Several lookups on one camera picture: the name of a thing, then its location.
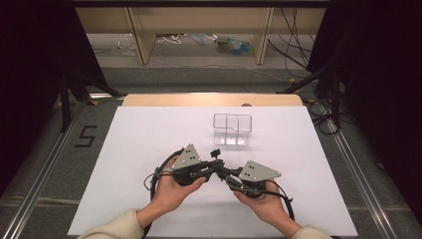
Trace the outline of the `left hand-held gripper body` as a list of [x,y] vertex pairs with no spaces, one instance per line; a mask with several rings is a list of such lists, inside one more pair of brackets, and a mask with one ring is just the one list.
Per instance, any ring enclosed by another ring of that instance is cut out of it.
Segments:
[[164,167],[163,172],[171,172],[174,180],[181,186],[192,184],[196,179],[204,177],[204,171],[208,168],[201,168],[201,158],[192,143],[178,152],[177,159],[170,167]]

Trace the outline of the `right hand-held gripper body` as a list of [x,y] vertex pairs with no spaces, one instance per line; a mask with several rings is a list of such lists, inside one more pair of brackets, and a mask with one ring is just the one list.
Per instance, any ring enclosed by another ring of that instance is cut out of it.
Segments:
[[239,174],[245,194],[257,198],[266,190],[266,181],[280,177],[282,174],[261,163],[249,160]]

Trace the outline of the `clear plastic organizer box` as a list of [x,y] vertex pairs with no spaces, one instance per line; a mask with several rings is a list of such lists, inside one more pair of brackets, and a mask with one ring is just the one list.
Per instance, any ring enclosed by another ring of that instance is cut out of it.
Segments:
[[215,114],[214,143],[217,145],[247,146],[252,133],[250,115]]

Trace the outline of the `person's right hand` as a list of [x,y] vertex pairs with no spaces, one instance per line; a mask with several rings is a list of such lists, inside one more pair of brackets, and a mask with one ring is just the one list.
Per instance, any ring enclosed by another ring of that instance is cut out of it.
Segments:
[[[280,192],[274,180],[267,180],[266,188],[275,194]],[[240,191],[234,191],[233,194],[240,202],[249,206],[261,220],[276,228],[292,221],[284,209],[281,198],[275,194],[263,194],[258,198],[249,198]]]

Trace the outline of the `person's left hand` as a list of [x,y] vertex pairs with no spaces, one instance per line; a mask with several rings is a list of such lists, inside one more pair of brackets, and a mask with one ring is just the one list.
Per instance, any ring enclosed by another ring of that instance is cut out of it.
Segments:
[[205,177],[195,179],[189,185],[179,185],[170,171],[159,174],[155,195],[148,204],[153,214],[164,215],[177,209],[193,192],[197,191],[206,181]]

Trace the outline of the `white table sheet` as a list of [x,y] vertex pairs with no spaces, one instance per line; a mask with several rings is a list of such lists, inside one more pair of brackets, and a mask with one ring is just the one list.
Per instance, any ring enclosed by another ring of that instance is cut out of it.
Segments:
[[[120,107],[69,230],[80,235],[120,213],[146,205],[144,179],[171,153],[193,144],[201,159],[215,149],[217,114],[249,115],[246,146],[221,148],[229,168],[254,160],[280,172],[279,185],[293,200],[298,223],[339,237],[357,231],[304,107]],[[212,176],[175,211],[156,220],[150,237],[277,238],[281,234],[240,203]]]

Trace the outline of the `black metal stand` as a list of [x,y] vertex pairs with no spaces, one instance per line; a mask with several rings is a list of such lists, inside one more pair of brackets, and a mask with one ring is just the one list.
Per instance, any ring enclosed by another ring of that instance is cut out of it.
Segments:
[[86,89],[86,85],[94,86],[112,97],[126,97],[125,93],[120,93],[109,87],[106,83],[96,81],[81,72],[69,71],[64,73],[61,78],[60,85],[60,97],[62,103],[61,132],[66,131],[72,121],[69,93],[72,93],[77,101],[87,101],[90,98],[90,94]]
[[319,98],[330,94],[331,109],[328,117],[333,121],[337,129],[340,129],[339,123],[339,78],[335,67],[324,66],[308,77],[299,81],[297,84],[290,86],[285,90],[279,91],[279,94],[292,94],[300,88],[306,86],[314,80],[318,80],[315,88],[315,96]]

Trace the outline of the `colourful plastic bag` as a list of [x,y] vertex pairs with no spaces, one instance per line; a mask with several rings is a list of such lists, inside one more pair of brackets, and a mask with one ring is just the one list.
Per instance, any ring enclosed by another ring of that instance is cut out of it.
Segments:
[[232,37],[218,36],[216,39],[217,50],[221,53],[241,56],[243,54],[254,55],[255,51],[248,42],[237,40]]

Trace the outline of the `clear plastic wrapper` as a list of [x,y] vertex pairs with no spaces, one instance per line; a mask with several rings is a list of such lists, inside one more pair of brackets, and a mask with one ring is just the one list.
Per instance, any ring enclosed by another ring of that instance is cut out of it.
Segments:
[[117,41],[117,48],[124,56],[136,56],[136,47],[134,44],[133,36],[125,34]]

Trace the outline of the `dark curtain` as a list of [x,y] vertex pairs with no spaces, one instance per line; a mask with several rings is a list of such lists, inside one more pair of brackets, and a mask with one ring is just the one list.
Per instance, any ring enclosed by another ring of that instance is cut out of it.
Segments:
[[0,0],[0,195],[76,74],[106,81],[71,0]]
[[422,225],[422,0],[330,0],[309,70],[323,66],[357,14],[338,74],[352,113]]

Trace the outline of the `black horizontal beam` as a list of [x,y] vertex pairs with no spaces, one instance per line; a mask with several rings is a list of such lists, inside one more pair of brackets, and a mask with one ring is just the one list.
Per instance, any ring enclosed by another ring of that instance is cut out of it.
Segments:
[[76,7],[298,7],[323,8],[331,0],[71,0]]

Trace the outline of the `aluminium floor rail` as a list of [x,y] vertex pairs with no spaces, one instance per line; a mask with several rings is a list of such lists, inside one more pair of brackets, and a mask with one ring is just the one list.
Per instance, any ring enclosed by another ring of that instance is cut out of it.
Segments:
[[397,234],[393,229],[391,220],[370,186],[340,127],[331,119],[327,121],[327,126],[332,130],[336,145],[381,237],[383,239],[397,239]]
[[0,196],[0,239],[75,239],[68,234],[121,99],[53,107],[29,156]]

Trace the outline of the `light wooden desk frame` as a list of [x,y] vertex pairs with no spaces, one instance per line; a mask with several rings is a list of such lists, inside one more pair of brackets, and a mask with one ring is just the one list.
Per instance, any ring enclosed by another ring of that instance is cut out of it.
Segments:
[[265,59],[271,34],[301,35],[318,32],[323,8],[223,8],[223,7],[78,7],[77,14],[90,34],[131,34],[142,64],[149,60],[159,34],[250,34],[257,64]]

